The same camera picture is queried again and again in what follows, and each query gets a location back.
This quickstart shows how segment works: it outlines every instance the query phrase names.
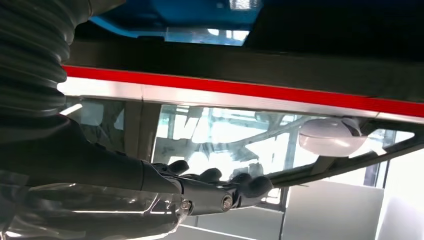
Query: silver trim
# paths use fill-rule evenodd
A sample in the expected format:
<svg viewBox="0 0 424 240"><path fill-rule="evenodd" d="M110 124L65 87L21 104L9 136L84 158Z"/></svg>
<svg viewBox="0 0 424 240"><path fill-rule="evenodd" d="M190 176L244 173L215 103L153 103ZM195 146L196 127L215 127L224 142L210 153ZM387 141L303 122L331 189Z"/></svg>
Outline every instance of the silver trim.
<svg viewBox="0 0 424 240"><path fill-rule="evenodd" d="M67 81L60 83L57 88L65 95L69 96L119 98L175 105L213 106L222 108L236 107L331 116L354 116L424 124L424 117L405 116L386 112L237 95L231 93L79 77L68 77Z"/></svg>

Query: metal bolt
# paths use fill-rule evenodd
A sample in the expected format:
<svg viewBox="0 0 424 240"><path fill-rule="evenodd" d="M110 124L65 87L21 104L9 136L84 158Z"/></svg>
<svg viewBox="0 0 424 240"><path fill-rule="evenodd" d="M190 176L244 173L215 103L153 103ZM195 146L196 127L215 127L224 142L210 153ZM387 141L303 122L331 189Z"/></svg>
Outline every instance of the metal bolt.
<svg viewBox="0 0 424 240"><path fill-rule="evenodd" d="M225 196L222 200L222 208L225 211L230 210L230 208L233 206L233 198L231 196Z"/></svg>
<svg viewBox="0 0 424 240"><path fill-rule="evenodd" d="M182 210L188 210L190 209L192 204L189 201L182 201L181 203L181 209Z"/></svg>

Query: blue panel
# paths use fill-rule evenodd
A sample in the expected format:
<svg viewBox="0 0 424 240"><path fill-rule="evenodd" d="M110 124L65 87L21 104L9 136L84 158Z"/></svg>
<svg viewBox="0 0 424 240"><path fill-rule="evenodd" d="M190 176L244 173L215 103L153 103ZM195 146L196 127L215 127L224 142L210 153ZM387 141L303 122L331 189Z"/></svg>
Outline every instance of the blue panel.
<svg viewBox="0 0 424 240"><path fill-rule="evenodd" d="M260 8L260 0L127 0L91 21L131 38L241 46Z"/></svg>

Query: window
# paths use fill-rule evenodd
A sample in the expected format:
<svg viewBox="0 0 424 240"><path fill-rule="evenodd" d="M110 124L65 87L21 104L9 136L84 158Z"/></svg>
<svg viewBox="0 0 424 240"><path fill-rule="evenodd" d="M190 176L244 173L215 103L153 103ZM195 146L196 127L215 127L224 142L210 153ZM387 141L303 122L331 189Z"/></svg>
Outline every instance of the window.
<svg viewBox="0 0 424 240"><path fill-rule="evenodd" d="M154 163L184 159L200 174L209 168L222 172L222 181L239 173L266 175L314 163L318 155L298 144L298 128L323 116L283 112L163 105L157 128ZM371 151L384 153L400 132L378 129L351 157ZM384 163L333 176L328 181L382 187Z"/></svg>
<svg viewBox="0 0 424 240"><path fill-rule="evenodd" d="M124 101L67 96L61 111L80 124L89 141L124 152L124 108Z"/></svg>

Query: robotic arm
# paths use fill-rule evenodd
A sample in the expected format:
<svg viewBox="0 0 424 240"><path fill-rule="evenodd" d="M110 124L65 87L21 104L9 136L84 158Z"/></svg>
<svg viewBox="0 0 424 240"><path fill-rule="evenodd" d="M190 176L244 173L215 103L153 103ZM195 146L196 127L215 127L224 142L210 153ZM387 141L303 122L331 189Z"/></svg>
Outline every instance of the robotic arm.
<svg viewBox="0 0 424 240"><path fill-rule="evenodd" d="M161 237L187 215L254 206L271 190L263 176L180 176L184 161L150 164L108 151L56 114L75 27L122 2L0 2L0 238Z"/></svg>

